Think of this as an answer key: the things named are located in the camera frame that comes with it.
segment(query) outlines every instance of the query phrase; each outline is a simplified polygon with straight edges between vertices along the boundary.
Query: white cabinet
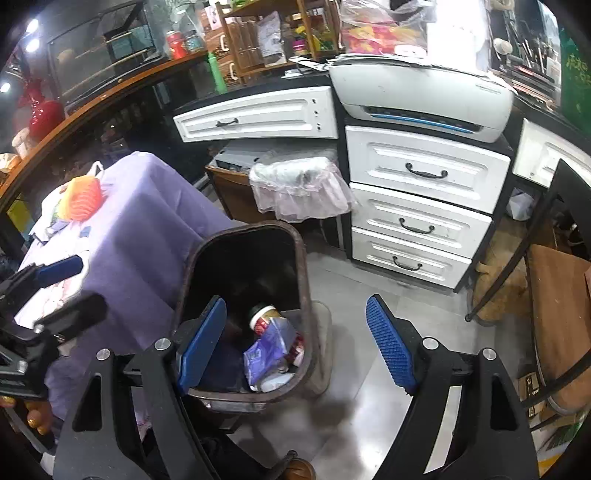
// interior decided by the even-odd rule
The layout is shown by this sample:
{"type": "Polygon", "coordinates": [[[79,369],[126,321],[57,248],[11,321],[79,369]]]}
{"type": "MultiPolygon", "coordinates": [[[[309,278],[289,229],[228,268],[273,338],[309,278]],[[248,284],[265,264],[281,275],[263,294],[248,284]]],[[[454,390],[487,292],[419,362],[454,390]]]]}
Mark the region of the white cabinet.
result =
{"type": "Polygon", "coordinates": [[[447,203],[371,185],[351,183],[359,205],[352,224],[472,258],[491,223],[489,216],[447,203]]]}
{"type": "Polygon", "coordinates": [[[329,86],[260,93],[174,117],[184,142],[256,137],[337,138],[329,86]]]}
{"type": "Polygon", "coordinates": [[[351,181],[492,213],[509,157],[443,138],[346,127],[351,181]]]}
{"type": "Polygon", "coordinates": [[[550,130],[523,120],[513,173],[549,187],[561,158],[591,183],[589,155],[550,130]]]}
{"type": "Polygon", "coordinates": [[[454,288],[470,265],[470,259],[353,227],[353,258],[454,288]]]}

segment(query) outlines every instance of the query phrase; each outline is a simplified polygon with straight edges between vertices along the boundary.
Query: wooden counter edge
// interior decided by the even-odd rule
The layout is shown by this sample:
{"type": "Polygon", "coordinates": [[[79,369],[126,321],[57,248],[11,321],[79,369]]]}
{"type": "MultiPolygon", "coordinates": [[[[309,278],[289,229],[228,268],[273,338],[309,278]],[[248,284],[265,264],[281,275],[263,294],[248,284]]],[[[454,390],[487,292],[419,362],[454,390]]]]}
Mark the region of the wooden counter edge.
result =
{"type": "Polygon", "coordinates": [[[191,53],[182,59],[169,60],[152,69],[123,80],[120,84],[101,93],[98,97],[79,108],[41,140],[32,149],[29,155],[22,159],[2,186],[0,186],[0,212],[3,212],[9,206],[17,192],[17,188],[22,185],[22,182],[27,176],[51,153],[54,148],[66,140],[78,128],[88,123],[96,115],[130,93],[136,92],[150,84],[157,83],[160,80],[189,67],[189,65],[195,60],[206,57],[207,50],[200,50],[191,53]]]}

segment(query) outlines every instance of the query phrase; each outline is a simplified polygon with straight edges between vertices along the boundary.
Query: white printer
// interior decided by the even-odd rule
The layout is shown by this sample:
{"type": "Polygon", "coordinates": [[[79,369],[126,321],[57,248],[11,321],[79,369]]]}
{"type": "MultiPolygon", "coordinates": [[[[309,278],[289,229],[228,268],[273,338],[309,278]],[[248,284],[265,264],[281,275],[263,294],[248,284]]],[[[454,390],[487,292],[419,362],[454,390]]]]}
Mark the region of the white printer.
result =
{"type": "Polygon", "coordinates": [[[482,142],[501,135],[513,90],[491,74],[373,55],[341,55],[328,68],[354,118],[439,130],[482,142]]]}

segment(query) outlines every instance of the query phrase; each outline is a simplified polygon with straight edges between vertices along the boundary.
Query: wooden chair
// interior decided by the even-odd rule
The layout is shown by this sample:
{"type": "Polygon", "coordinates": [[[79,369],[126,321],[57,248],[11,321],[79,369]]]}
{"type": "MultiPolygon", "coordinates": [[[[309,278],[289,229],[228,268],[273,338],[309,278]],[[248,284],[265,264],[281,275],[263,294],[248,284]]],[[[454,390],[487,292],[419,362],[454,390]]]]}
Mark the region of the wooden chair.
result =
{"type": "Polygon", "coordinates": [[[547,194],[535,208],[531,226],[519,247],[478,305],[466,315],[471,321],[493,297],[520,259],[525,257],[532,301],[532,337],[539,393],[522,402],[529,408],[546,400],[558,415],[577,412],[591,404],[591,301],[585,272],[591,262],[567,253],[531,245],[554,203],[560,199],[570,211],[585,245],[591,251],[591,186],[560,160],[547,194]]]}

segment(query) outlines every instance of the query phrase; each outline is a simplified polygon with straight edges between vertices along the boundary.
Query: trash can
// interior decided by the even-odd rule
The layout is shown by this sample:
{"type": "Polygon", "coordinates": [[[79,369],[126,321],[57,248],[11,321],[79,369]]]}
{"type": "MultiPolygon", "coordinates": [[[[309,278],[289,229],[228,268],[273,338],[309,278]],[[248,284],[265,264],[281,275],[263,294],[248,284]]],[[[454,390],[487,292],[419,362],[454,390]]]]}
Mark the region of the trash can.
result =
{"type": "MultiPolygon", "coordinates": [[[[295,326],[304,338],[304,358],[288,383],[267,393],[210,391],[197,385],[189,389],[188,395],[201,399],[212,411],[254,413],[269,403],[305,394],[308,382],[316,383],[311,385],[311,392],[322,393],[323,388],[318,388],[319,374],[314,371],[321,349],[310,299],[306,250],[292,226],[270,220],[221,232],[201,244],[189,258],[173,327],[198,317],[214,295],[223,298],[228,309],[222,338],[226,334],[231,336],[241,352],[256,340],[249,327],[249,311],[264,302],[297,318],[295,326]]],[[[326,370],[327,362],[320,364],[326,370]]],[[[320,383],[327,385],[326,375],[322,378],[320,383]]]]}

